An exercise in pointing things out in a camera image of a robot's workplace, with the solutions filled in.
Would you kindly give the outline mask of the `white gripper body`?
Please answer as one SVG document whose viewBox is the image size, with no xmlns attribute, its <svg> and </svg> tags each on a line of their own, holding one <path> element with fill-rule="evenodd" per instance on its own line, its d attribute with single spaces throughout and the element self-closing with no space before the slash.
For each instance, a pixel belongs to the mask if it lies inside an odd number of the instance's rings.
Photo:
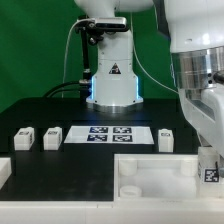
<svg viewBox="0 0 224 224">
<path fill-rule="evenodd" d="M 224 87 L 204 89 L 200 96 L 192 100 L 184 89 L 179 89 L 184 117 L 224 158 Z"/>
</svg>

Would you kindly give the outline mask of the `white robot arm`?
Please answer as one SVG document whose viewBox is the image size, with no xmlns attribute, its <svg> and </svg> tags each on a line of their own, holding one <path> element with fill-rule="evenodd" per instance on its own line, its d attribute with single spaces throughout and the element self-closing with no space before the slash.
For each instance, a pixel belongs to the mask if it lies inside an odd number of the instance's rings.
<svg viewBox="0 0 224 224">
<path fill-rule="evenodd" d="M 87 103 L 119 112 L 143 102 L 132 69 L 132 33 L 117 12 L 154 7 L 171 38 L 171 68 L 186 120 L 224 157 L 224 0 L 74 0 L 98 45 Z"/>
</svg>

